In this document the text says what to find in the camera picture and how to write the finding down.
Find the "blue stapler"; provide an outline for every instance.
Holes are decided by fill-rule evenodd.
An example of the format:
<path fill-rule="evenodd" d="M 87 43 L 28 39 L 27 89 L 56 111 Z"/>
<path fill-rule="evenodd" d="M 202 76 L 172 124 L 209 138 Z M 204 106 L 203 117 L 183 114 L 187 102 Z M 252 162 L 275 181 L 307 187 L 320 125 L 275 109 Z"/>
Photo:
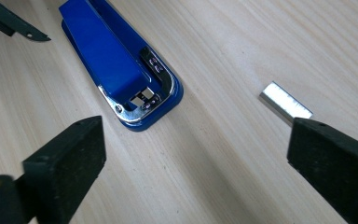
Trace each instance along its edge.
<path fill-rule="evenodd" d="M 140 132 L 174 108 L 183 87 L 106 0 L 68 0 L 62 29 L 117 117 Z"/>

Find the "wooden table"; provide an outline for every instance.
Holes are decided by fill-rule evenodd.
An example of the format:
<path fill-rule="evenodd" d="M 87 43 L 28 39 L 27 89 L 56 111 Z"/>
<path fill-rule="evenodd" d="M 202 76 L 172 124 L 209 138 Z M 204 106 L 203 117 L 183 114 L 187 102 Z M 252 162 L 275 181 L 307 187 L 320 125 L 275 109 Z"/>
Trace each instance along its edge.
<path fill-rule="evenodd" d="M 0 174 L 102 115 L 107 163 L 73 223 L 343 223 L 288 163 L 291 128 L 258 94 L 276 81 L 358 139 L 358 1 L 111 0 L 185 95 L 127 130 L 61 28 L 55 1 L 0 1 L 51 37 L 0 33 Z"/>

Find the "table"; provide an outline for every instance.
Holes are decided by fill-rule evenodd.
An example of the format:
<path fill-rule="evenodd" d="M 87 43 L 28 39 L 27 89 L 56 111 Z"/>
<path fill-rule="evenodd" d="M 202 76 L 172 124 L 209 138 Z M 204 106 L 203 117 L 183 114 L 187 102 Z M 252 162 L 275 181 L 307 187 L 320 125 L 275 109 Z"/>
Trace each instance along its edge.
<path fill-rule="evenodd" d="M 62 31 L 64 1 L 2 0 L 52 40 L 0 33 L 0 174 L 102 115 L 107 163 L 72 223 L 345 223 L 287 163 L 291 128 L 258 94 L 276 81 L 358 140 L 358 1 L 110 1 L 181 78 L 182 102 L 127 130 Z"/>

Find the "stapler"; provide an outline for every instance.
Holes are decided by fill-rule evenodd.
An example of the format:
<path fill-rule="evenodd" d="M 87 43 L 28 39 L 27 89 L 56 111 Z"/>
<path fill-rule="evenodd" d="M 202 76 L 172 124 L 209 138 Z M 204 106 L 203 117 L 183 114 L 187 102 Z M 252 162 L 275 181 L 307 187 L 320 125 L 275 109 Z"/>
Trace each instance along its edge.
<path fill-rule="evenodd" d="M 105 0 L 68 0 L 62 29 L 116 116 L 143 131 L 182 99 L 183 87 L 157 53 Z"/>

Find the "black object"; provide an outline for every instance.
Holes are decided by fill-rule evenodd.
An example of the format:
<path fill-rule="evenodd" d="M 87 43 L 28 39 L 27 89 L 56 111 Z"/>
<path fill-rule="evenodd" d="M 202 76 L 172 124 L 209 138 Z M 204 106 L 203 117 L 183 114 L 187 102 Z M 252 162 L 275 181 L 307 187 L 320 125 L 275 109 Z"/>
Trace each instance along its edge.
<path fill-rule="evenodd" d="M 83 119 L 26 159 L 24 175 L 0 175 L 0 223 L 68 223 L 106 161 L 101 117 Z"/>
<path fill-rule="evenodd" d="M 9 36 L 12 36 L 15 32 L 19 32 L 21 35 L 33 41 L 50 40 L 47 35 L 18 17 L 2 4 L 0 4 L 0 31 Z"/>
<path fill-rule="evenodd" d="M 349 223 L 358 223 L 358 141 L 311 119 L 295 119 L 289 163 Z"/>

